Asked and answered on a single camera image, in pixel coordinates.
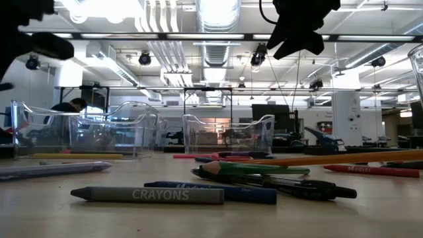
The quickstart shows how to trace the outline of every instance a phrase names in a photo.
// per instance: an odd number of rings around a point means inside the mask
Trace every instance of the acrylic tray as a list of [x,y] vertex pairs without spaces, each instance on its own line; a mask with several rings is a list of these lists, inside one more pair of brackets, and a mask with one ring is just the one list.
[[416,76],[417,89],[420,101],[423,102],[423,45],[416,47],[408,53],[414,75]]
[[125,102],[108,114],[64,113],[12,102],[15,157],[35,153],[152,155],[159,113],[148,104]]
[[185,153],[216,151],[272,152],[274,115],[265,115],[252,123],[207,123],[193,115],[184,115]]

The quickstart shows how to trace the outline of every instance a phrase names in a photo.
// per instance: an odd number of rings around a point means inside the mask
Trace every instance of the black pen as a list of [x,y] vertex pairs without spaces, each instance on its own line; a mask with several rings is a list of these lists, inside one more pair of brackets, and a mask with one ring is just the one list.
[[395,169],[423,169],[423,161],[404,162],[404,163],[388,163],[382,167]]
[[332,182],[305,180],[299,178],[280,178],[260,175],[213,175],[202,169],[193,169],[192,173],[203,178],[227,184],[244,184],[273,188],[284,194],[308,200],[334,200],[335,198],[356,198],[354,189],[339,187]]

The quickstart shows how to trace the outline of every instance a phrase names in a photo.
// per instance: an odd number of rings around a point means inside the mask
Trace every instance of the table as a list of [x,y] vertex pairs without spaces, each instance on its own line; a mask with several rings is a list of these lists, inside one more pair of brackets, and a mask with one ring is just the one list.
[[[38,162],[0,160],[0,166]],[[112,163],[112,168],[101,173],[0,183],[0,237],[421,237],[423,183],[418,178],[341,174],[313,166],[310,179],[355,188],[358,197],[315,202],[282,194],[276,206],[100,203],[69,195],[74,188],[90,185],[204,182],[190,174],[199,163],[172,159],[171,154]]]

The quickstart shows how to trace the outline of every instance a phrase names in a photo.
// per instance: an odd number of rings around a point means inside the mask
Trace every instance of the desk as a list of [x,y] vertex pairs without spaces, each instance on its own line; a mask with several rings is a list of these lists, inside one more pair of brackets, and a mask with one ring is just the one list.
[[[0,161],[0,166],[38,162]],[[314,202],[279,195],[276,206],[236,202],[223,206],[118,204],[85,202],[69,195],[70,190],[89,185],[201,182],[190,174],[198,163],[172,159],[171,154],[113,164],[103,173],[0,183],[0,237],[421,237],[423,183],[418,178],[340,174],[310,167],[310,179],[355,188],[358,197]]]

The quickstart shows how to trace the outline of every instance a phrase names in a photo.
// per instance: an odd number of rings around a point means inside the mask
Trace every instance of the pillar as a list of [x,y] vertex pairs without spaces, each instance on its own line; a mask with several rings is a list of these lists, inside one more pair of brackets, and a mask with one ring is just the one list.
[[[333,75],[335,89],[359,89],[359,72],[355,69],[343,71],[344,75]],[[346,146],[363,145],[362,119],[358,92],[335,92],[332,94],[333,132],[342,138]]]
[[[86,57],[88,43],[88,41],[84,40],[72,42],[73,47],[75,48],[75,58],[81,59]],[[54,87],[79,87],[82,85],[82,80],[83,67],[75,63],[72,59],[69,59],[64,61],[60,67],[56,68],[56,74],[54,75]],[[75,89],[63,98],[63,102],[69,102],[77,97],[81,97],[81,91]],[[60,90],[56,89],[53,94],[53,104],[57,104],[59,101]]]

